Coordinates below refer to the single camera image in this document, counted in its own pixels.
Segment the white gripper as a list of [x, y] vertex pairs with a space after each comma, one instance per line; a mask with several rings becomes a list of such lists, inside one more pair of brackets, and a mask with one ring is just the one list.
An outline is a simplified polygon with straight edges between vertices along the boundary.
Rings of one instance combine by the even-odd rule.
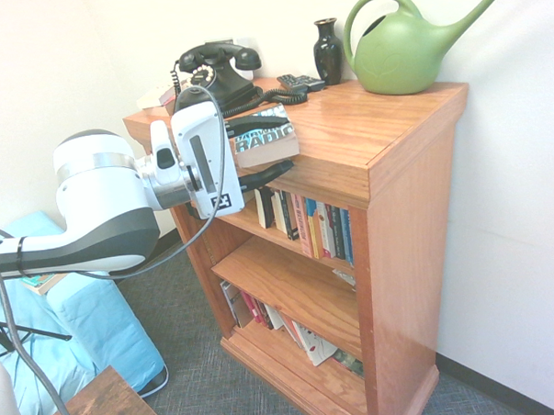
[[294, 166], [293, 161], [286, 159], [262, 172], [242, 176], [238, 181], [228, 137], [287, 123], [286, 117], [264, 116], [231, 118], [223, 124], [218, 119], [216, 105], [210, 101], [185, 107], [172, 116], [175, 146], [186, 168], [185, 177], [196, 181], [188, 191], [202, 219], [211, 214], [223, 217], [239, 212], [244, 208], [242, 192], [259, 189]]

